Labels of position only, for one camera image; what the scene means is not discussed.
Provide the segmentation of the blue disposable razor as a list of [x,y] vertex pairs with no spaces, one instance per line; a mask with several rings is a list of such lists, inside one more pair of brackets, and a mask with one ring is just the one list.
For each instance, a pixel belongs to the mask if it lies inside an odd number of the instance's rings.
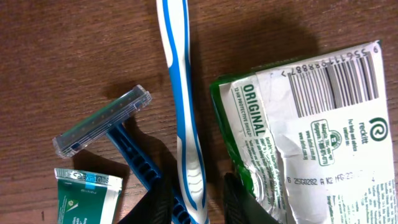
[[[127,133],[123,123],[130,116],[147,106],[152,100],[150,93],[137,85],[129,92],[95,114],[84,119],[69,131],[55,137],[53,146],[58,156],[71,158],[89,144],[106,136],[122,154],[129,168],[149,191],[157,179],[164,175]],[[190,216],[181,196],[172,187],[174,194],[171,223],[190,223]]]

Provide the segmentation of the green white soap packet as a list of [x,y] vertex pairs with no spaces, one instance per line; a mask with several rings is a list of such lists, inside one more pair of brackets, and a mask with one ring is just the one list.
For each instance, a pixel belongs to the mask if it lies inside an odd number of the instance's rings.
[[380,41],[222,77],[210,91],[243,185],[277,222],[397,222]]

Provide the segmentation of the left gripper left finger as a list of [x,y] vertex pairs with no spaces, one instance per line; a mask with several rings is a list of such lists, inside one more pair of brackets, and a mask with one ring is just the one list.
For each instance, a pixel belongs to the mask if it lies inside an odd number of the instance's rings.
[[118,224],[171,224],[173,202],[170,179],[157,179],[152,188]]

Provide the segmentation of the blue white toothbrush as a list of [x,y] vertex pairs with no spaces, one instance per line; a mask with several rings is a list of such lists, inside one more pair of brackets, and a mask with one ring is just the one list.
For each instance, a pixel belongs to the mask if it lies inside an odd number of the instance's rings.
[[209,223],[206,173],[193,109],[187,0],[156,0],[177,121],[177,170],[192,223]]

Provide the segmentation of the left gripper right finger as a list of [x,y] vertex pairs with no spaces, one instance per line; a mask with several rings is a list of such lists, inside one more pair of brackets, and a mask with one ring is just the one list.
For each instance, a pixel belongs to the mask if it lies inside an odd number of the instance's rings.
[[226,224],[279,224],[232,173],[224,175],[223,206]]

